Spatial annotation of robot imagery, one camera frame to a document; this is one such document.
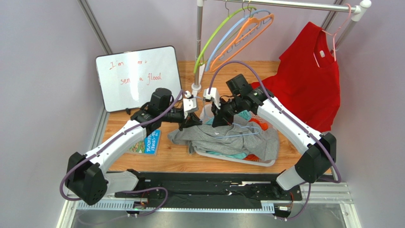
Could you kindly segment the grey t shirt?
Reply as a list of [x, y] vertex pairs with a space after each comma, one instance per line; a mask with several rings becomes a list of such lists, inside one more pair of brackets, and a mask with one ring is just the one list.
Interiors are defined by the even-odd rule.
[[[239, 116], [234, 118], [235, 124], [242, 126], [260, 126], [254, 122], [248, 122]], [[215, 138], [215, 132], [220, 136], [251, 132], [249, 129], [239, 129], [236, 126], [227, 125], [212, 127], [211, 125], [199, 125], [191, 128], [174, 130], [168, 134], [168, 139], [173, 144], [187, 145], [190, 153], [201, 151], [213, 151], [223, 154], [237, 154], [244, 152], [254, 154], [263, 161], [276, 160], [279, 156], [280, 141], [276, 129], [270, 127], [262, 130], [257, 135], [247, 135], [234, 138]]]

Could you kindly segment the light blue wire hanger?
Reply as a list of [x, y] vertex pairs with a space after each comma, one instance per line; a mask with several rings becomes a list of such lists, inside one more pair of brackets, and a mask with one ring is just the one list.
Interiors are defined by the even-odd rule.
[[[212, 123], [211, 123], [211, 126], [212, 126], [214, 116], [213, 115], [208, 115], [208, 113], [206, 111], [206, 108], [205, 108], [205, 106], [206, 106], [205, 100], [203, 98], [201, 98], [201, 97], [198, 97], [198, 96], [196, 97], [196, 99], [201, 100], [203, 105], [204, 105], [204, 107], [202, 108], [202, 118], [201, 118], [202, 123], [206, 124], [206, 125], [209, 125], [208, 122], [212, 121]], [[232, 126], [236, 126], [239, 129], [249, 129], [249, 130], [251, 130], [251, 132], [249, 132], [249, 133], [248, 132], [238, 133], [238, 134], [233, 134], [233, 135], [224, 135], [224, 136], [220, 136], [218, 133], [215, 132], [215, 138], [224, 139], [224, 138], [243, 137], [243, 136], [247, 136], [247, 135], [257, 135], [257, 134], [259, 134], [261, 132], [261, 128], [255, 127], [255, 126], [242, 126], [242, 125], [236, 124], [236, 123], [232, 123]]]

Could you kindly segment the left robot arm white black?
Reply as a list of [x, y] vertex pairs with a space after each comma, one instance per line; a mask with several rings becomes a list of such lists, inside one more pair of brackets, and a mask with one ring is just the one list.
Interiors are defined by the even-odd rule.
[[169, 89], [156, 89], [150, 100], [113, 136], [84, 154], [75, 152], [69, 157], [67, 173], [59, 186], [61, 196], [94, 205], [105, 195], [134, 190], [139, 181], [135, 171], [110, 172], [112, 164], [163, 122], [177, 123], [180, 131], [201, 125], [197, 110], [196, 97], [190, 92], [180, 91], [173, 97]]

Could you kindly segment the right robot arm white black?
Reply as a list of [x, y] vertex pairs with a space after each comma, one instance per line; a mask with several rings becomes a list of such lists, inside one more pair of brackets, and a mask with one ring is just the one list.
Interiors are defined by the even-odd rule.
[[203, 97], [212, 102], [214, 119], [212, 126], [233, 123], [233, 117], [241, 111], [250, 111], [280, 131], [301, 154], [299, 161], [283, 171], [276, 182], [283, 190], [303, 182], [314, 183], [336, 162], [337, 140], [331, 133], [309, 127], [292, 114], [271, 91], [264, 87], [252, 88], [242, 74], [227, 81], [232, 93], [224, 100], [214, 87], [204, 90]]

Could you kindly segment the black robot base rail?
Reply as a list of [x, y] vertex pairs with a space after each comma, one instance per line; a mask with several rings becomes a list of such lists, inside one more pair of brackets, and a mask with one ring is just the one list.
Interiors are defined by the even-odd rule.
[[115, 193], [135, 206], [208, 211], [262, 210], [288, 217], [302, 202], [299, 186], [283, 190], [276, 174], [142, 172], [134, 190]]

